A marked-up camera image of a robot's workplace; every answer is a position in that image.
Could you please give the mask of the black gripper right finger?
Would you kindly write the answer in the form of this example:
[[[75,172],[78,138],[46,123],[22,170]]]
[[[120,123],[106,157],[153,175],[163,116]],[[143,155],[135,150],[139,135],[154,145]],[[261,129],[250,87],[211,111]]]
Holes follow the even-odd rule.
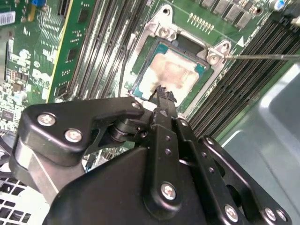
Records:
[[[213,138],[174,118],[184,203],[172,225],[290,225],[291,217]]]

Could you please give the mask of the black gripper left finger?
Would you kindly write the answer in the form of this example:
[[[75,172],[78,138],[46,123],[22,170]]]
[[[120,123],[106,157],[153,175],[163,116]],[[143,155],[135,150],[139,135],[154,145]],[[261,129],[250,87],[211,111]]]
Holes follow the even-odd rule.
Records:
[[[19,122],[13,171],[52,205],[72,181],[148,141],[154,123],[177,117],[172,92],[159,86],[152,97],[154,111],[132,97],[29,106]]]

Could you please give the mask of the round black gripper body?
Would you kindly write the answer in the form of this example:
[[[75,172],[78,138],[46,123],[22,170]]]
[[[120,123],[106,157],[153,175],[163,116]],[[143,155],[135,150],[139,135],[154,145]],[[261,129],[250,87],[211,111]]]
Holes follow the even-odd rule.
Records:
[[[154,123],[150,138],[64,187],[52,225],[171,225],[184,203],[184,161],[174,121]]]

